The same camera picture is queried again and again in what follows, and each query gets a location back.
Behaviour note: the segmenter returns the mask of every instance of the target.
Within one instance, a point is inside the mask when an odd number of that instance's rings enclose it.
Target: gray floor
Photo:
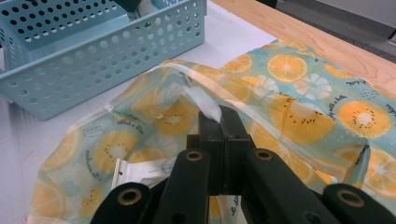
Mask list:
[[[315,0],[278,0],[276,9],[396,63],[396,43],[389,41],[392,27]]]

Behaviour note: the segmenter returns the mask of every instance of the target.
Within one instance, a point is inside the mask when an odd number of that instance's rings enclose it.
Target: wooden surface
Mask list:
[[[299,40],[350,73],[396,94],[396,63],[328,35],[255,0],[211,0],[277,38]]]

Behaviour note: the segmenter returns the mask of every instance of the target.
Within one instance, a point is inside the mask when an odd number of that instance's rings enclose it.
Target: white table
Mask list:
[[[208,2],[205,43],[178,58],[220,67],[273,40],[273,36]],[[66,129],[103,107],[130,83],[122,83],[45,121],[0,98],[0,223],[26,222],[38,168],[58,146]]]

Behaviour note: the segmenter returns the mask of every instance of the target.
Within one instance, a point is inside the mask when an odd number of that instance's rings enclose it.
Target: light blue plastic basket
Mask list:
[[[0,94],[49,119],[205,39],[205,0],[152,0],[130,21],[108,0],[6,1]]]

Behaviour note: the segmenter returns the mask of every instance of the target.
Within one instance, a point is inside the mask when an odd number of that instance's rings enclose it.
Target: crumpled fabric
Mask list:
[[[184,150],[199,112],[185,87],[235,109],[256,146],[276,152],[312,190],[347,183],[396,214],[396,96],[279,39],[221,68],[170,60],[137,77],[68,129],[39,170],[29,222],[90,222],[117,158],[153,161]],[[238,204],[211,197],[211,223],[236,220]]]

